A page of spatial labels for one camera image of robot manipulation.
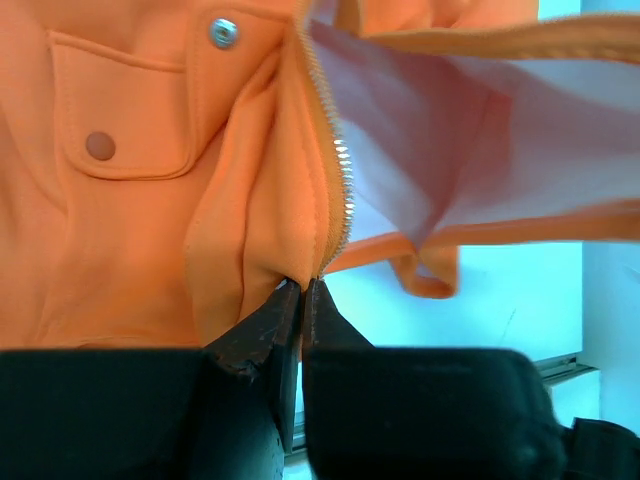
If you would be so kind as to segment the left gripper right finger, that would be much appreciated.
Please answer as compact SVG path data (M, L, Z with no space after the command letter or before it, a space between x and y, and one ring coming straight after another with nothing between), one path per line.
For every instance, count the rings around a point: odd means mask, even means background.
M307 454L318 479L559 479L563 431L510 349L376 347L312 282L303 313Z

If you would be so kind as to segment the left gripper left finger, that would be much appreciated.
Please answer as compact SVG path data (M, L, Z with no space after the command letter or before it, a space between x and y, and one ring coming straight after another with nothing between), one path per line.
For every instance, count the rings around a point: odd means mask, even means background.
M300 288L206 347L1 355L5 479L279 479L292 446Z

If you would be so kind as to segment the orange zip jacket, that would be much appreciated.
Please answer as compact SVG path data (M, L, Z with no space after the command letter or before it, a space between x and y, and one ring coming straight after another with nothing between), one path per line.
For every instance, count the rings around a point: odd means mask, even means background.
M285 279L639 237L639 17L5 1L1 346L199 347Z

